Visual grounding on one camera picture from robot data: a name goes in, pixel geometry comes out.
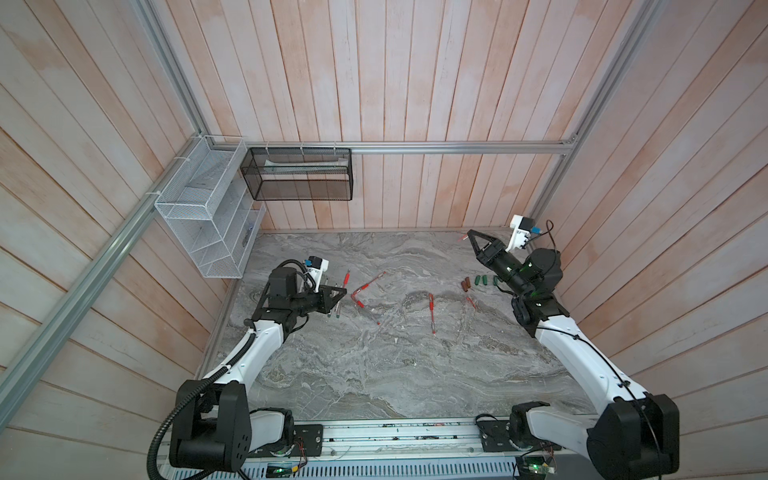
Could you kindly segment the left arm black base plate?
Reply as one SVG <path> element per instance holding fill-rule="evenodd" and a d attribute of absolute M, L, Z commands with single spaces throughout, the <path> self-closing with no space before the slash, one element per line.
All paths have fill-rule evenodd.
<path fill-rule="evenodd" d="M 289 442 L 282 450 L 287 457 L 320 457 L 323 449 L 324 426 L 320 423 L 299 424 L 291 428 Z"/>

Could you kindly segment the red gel pen cluster one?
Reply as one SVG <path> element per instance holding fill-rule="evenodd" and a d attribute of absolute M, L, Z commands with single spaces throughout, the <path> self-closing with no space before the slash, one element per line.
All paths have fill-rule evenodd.
<path fill-rule="evenodd" d="M 435 298 L 432 293 L 428 293 L 429 313 L 430 313 L 430 329 L 433 335 L 436 335 L 436 321 L 435 321 Z"/>

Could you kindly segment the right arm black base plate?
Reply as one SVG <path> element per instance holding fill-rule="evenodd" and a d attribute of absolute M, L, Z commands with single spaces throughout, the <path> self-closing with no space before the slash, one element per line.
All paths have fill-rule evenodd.
<path fill-rule="evenodd" d="M 507 422 L 481 417 L 475 422 L 485 453 L 514 452 L 517 448 L 510 440 Z"/>

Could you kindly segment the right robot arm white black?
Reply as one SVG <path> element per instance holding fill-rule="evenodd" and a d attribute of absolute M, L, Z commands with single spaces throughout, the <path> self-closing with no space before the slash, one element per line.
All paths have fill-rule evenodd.
<path fill-rule="evenodd" d="M 561 254 L 538 248 L 525 260 L 514 242 L 471 230 L 476 259 L 510 295 L 518 324 L 549 350 L 591 401 L 592 415 L 569 414 L 543 402 L 513 406 L 508 441 L 525 453 L 559 446 L 589 460 L 604 479 L 661 479 L 680 466 L 680 412 L 622 372 L 581 331 L 554 294 Z"/>

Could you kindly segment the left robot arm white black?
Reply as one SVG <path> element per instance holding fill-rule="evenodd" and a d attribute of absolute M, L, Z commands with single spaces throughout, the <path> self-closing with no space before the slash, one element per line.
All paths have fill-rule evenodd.
<path fill-rule="evenodd" d="M 215 472 L 243 476 L 250 454 L 264 449 L 289 455 L 298 446 L 292 412 L 251 409 L 248 391 L 269 358 L 307 324 L 310 314 L 331 313 L 346 295 L 343 287 L 323 284 L 328 267 L 327 260 L 311 256 L 285 260 L 270 273 L 253 314 L 244 321 L 243 338 L 216 368 L 178 389 L 173 410 L 150 443 L 150 478 L 161 476 L 158 453 L 165 437 L 170 439 L 170 464 L 193 470 L 196 479 Z"/>

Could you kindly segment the red gel pen short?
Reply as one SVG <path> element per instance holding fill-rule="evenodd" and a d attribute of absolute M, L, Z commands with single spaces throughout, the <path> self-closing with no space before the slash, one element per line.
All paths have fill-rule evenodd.
<path fill-rule="evenodd" d="M 353 294 L 351 295 L 351 299 L 353 300 L 353 302 L 356 304 L 356 306 L 357 306 L 358 308 L 360 308 L 360 309 L 364 309 L 364 308 L 365 308 L 365 304 L 364 304 L 363 302 L 361 302 L 361 301 L 360 301 L 360 300 L 359 300 L 359 299 L 356 297 L 356 294 L 355 294 L 355 293 L 353 293 Z M 377 325 L 377 326 L 380 326 L 380 325 L 381 325 L 381 322 L 380 322 L 379 320 L 376 320 L 376 325 Z"/>

